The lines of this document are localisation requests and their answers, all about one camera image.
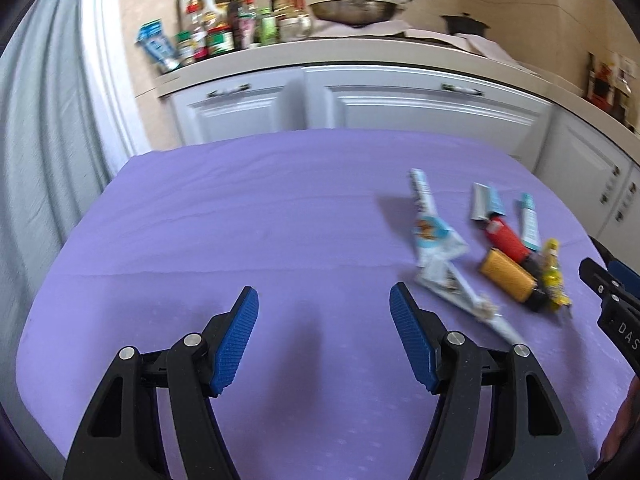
beige tile wall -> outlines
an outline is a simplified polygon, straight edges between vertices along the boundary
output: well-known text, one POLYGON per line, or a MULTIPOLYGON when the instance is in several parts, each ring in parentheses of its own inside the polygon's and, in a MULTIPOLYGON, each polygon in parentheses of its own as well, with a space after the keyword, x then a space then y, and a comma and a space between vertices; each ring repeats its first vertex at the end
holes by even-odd
MULTIPOLYGON (((142 23, 162 19, 178 32, 176 0, 120 0, 122 28, 132 84, 147 135, 155 149, 179 144, 171 114, 155 93, 156 73, 135 44, 142 23)), ((265 6, 268 0, 256 0, 265 6)), ((307 0, 314 3, 322 0, 307 0)), ((611 0, 415 0, 402 18, 417 28, 445 31, 441 14, 469 12, 487 23, 487 37, 515 59, 584 85, 587 53, 611 61, 614 52, 640 64, 640 43, 611 0)), ((631 82, 640 96, 640 83, 631 82)))

metal pin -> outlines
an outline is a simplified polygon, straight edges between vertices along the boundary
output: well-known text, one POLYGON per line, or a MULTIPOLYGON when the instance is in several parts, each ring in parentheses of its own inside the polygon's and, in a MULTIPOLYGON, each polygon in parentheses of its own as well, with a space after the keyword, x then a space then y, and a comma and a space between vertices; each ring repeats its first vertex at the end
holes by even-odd
POLYGON ((516 345, 513 348, 513 351, 516 352, 516 354, 518 354, 520 357, 529 357, 529 355, 531 354, 531 350, 529 350, 529 347, 526 345, 516 345))
POLYGON ((118 357, 124 361, 126 361, 127 359, 131 359, 134 355, 136 354, 136 349, 132 348, 130 346, 125 346, 122 350, 120 350, 120 352, 118 353, 118 357))
POLYGON ((187 346, 197 346, 202 341, 202 336, 200 334, 189 334, 184 338, 184 344, 187 346))
POLYGON ((462 345, 465 342, 465 337, 460 332, 450 332, 447 335, 447 341, 452 345, 462 345))

table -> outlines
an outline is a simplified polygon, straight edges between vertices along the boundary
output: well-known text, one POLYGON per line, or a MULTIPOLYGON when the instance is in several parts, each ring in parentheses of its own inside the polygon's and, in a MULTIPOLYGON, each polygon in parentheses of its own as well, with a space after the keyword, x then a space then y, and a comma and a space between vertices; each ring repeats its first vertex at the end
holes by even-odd
MULTIPOLYGON (((404 354, 391 286, 406 282, 450 330, 506 348, 413 282, 414 167, 469 243, 458 268, 530 343, 592 466, 632 375, 596 326, 598 298, 578 278, 580 261, 599 256, 519 163, 472 140, 424 133, 287 132, 130 160, 73 231, 33 304, 17 357, 28 410, 66 456, 119 348, 168 348, 251 285, 258 321, 234 383, 213 401, 242 479, 408 478, 437 399, 404 354), (488 243, 468 220, 473 182, 497 187, 516 230, 515 202, 533 195, 541 236, 562 244, 573 320, 530 313, 477 272, 488 243)), ((484 449, 483 390, 469 478, 484 449)), ((184 478, 165 392, 159 404, 172 475, 184 478)))

gray curtain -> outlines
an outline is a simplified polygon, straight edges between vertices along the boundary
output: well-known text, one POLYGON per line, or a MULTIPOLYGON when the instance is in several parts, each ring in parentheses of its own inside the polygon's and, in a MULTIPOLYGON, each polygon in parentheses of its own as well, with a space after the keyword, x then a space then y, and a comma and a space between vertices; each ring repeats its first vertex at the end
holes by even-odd
POLYGON ((79 2, 36 0, 0 57, 0 402, 54 479, 64 459, 20 400, 15 356, 50 264, 108 183, 82 71, 79 2))

cabinet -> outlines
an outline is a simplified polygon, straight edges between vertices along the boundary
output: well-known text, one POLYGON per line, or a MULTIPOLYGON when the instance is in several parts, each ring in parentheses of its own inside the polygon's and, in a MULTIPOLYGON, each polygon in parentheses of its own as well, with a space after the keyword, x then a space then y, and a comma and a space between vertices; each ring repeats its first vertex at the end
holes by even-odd
POLYGON ((305 69, 309 128, 411 130, 484 140, 533 170, 552 105, 476 78, 398 66, 305 69))
POLYGON ((585 231, 598 238, 631 167, 629 157, 607 137, 558 108, 535 175, 574 213, 585 231))
POLYGON ((172 94, 184 144, 306 127, 304 77, 284 68, 224 78, 172 94))
POLYGON ((634 167, 622 187, 598 241, 635 272, 640 273, 640 170, 634 167))

